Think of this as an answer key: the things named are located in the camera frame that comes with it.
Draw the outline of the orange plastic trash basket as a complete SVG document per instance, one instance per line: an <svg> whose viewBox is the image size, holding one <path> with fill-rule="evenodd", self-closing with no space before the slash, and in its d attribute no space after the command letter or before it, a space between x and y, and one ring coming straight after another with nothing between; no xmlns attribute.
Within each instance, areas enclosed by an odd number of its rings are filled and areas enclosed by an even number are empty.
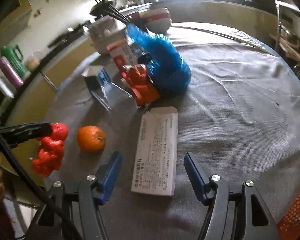
<svg viewBox="0 0 300 240"><path fill-rule="evenodd" d="M277 228L281 239L300 239L300 192Z"/></svg>

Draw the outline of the pink thermos bottle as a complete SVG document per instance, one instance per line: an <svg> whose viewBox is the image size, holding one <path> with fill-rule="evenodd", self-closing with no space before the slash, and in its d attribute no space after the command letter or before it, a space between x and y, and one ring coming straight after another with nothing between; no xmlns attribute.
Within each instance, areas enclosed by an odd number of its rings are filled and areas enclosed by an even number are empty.
<svg viewBox="0 0 300 240"><path fill-rule="evenodd" d="M8 59L4 56L0 57L0 69L15 89L19 89L24 84L23 80L13 69Z"/></svg>

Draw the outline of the blue plastic bag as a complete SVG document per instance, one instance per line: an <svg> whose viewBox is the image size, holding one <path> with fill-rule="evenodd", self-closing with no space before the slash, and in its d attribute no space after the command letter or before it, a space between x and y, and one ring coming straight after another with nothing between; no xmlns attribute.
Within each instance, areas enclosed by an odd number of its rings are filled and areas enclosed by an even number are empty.
<svg viewBox="0 0 300 240"><path fill-rule="evenodd" d="M167 36L150 35L132 23L126 33L151 56L147 63L148 74L161 95L177 96L187 90L192 77L190 67Z"/></svg>

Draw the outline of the white medicine box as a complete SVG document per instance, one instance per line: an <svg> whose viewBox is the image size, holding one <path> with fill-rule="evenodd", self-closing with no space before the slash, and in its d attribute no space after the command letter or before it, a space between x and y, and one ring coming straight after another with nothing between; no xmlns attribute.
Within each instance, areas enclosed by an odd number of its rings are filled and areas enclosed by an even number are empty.
<svg viewBox="0 0 300 240"><path fill-rule="evenodd" d="M135 155L131 191L174 195L177 166L178 111L158 107L143 114Z"/></svg>

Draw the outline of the wooden storage shelf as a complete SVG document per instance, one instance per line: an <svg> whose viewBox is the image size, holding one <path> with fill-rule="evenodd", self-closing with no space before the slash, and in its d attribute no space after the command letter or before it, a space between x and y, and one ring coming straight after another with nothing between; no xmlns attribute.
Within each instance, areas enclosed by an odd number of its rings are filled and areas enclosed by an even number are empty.
<svg viewBox="0 0 300 240"><path fill-rule="evenodd" d="M275 51L280 49L284 51L286 58L290 58L297 62L296 66L300 66L300 36L296 35L291 29L282 23L283 11L288 10L296 17L300 18L300 9L296 5L292 5L283 1L275 0L277 13L277 26L275 39Z"/></svg>

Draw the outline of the red white milk carton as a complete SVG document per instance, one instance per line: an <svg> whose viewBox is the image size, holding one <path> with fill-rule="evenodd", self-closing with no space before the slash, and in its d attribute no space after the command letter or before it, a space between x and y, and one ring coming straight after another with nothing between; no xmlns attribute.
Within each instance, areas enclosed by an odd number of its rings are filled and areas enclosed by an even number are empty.
<svg viewBox="0 0 300 240"><path fill-rule="evenodd" d="M134 66L138 62L125 38L107 45L107 51L120 73L126 72L125 66Z"/></svg>

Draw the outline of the white covered takeout bowl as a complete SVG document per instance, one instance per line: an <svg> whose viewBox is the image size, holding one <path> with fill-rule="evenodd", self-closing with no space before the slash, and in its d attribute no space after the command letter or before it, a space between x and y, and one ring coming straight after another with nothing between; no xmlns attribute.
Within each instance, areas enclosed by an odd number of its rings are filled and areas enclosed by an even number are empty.
<svg viewBox="0 0 300 240"><path fill-rule="evenodd" d="M108 55L108 45L126 38L126 27L124 23L108 15L98 19L88 28L88 35L92 40L92 46L99 54Z"/></svg>

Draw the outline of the blue white small carton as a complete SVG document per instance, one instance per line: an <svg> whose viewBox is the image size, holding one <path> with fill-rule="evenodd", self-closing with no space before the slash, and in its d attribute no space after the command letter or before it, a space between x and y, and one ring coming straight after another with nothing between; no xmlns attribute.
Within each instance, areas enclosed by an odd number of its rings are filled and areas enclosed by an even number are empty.
<svg viewBox="0 0 300 240"><path fill-rule="evenodd" d="M133 99L131 94L111 81L104 66L87 66L81 75L93 99L108 112L120 103Z"/></svg>

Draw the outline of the red plastic bag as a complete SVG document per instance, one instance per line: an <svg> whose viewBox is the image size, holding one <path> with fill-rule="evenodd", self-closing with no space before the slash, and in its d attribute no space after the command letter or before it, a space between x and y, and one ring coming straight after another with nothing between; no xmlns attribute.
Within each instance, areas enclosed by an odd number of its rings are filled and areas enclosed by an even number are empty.
<svg viewBox="0 0 300 240"><path fill-rule="evenodd" d="M52 133L50 136L38 138L40 146L37 153L38 158L32 161L31 167L36 174L47 178L53 171L61 168L64 157L64 142L68 136L66 124L51 124Z"/></svg>

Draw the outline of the black wok pan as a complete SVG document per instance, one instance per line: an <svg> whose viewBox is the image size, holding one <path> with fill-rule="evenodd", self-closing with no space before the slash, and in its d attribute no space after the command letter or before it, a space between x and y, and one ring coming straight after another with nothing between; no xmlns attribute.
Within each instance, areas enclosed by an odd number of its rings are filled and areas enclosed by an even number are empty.
<svg viewBox="0 0 300 240"><path fill-rule="evenodd" d="M105 16L108 13L114 14L117 0L95 0L96 4L91 8L90 15L94 17Z"/></svg>

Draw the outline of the red white ceramic bowl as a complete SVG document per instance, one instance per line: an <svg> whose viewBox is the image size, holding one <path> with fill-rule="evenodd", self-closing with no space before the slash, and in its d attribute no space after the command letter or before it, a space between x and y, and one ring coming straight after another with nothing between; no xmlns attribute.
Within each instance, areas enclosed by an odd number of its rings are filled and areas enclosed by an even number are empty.
<svg viewBox="0 0 300 240"><path fill-rule="evenodd" d="M150 9L141 14L146 27L155 34L166 34L172 24L167 8Z"/></svg>

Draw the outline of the orange fruit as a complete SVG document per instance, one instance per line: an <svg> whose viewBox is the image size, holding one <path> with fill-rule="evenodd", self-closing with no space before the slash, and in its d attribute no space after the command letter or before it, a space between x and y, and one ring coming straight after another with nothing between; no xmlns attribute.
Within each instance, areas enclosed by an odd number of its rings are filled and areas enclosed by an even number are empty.
<svg viewBox="0 0 300 240"><path fill-rule="evenodd" d="M77 143L84 153L101 152L106 146L106 134L97 126L84 126L77 131Z"/></svg>

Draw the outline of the black chopsticks bundle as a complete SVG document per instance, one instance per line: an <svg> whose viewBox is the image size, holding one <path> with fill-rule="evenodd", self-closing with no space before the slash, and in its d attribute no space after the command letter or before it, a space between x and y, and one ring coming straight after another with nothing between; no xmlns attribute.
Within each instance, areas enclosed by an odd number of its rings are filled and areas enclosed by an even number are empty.
<svg viewBox="0 0 300 240"><path fill-rule="evenodd" d="M123 15L121 12L119 12L110 1L108 0L100 0L99 2L97 2L97 7L96 9L99 11L102 11L104 13L106 13L107 15L115 18L116 20L119 20L120 22L124 23L124 24L129 24L130 20Z"/></svg>

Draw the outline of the green thermos jug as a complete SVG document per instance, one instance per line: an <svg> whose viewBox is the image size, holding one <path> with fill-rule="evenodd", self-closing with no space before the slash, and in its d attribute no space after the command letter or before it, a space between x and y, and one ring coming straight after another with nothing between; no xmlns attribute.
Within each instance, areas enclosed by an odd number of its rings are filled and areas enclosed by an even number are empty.
<svg viewBox="0 0 300 240"><path fill-rule="evenodd" d="M23 64L24 56L21 52L21 49L18 45L15 46L3 46L1 48L1 56L6 57L8 59L9 63L15 70L15 72L21 77L22 79L25 79L28 75L28 70Z"/></svg>

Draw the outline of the long bamboo stick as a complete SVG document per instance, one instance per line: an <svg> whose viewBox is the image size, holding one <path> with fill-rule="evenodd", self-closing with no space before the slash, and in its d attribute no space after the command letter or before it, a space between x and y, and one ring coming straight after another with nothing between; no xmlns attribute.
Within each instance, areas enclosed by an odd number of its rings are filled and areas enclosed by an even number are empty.
<svg viewBox="0 0 300 240"><path fill-rule="evenodd" d="M227 27L224 25L217 25L217 24L210 24L210 23L195 23L195 22L174 23L172 24L172 26L174 28L195 30L203 33L208 33L211 35L216 35L222 38L227 38L229 40L250 45L262 52L279 57L278 53L274 49L270 48L268 45L264 44L258 39L236 28Z"/></svg>

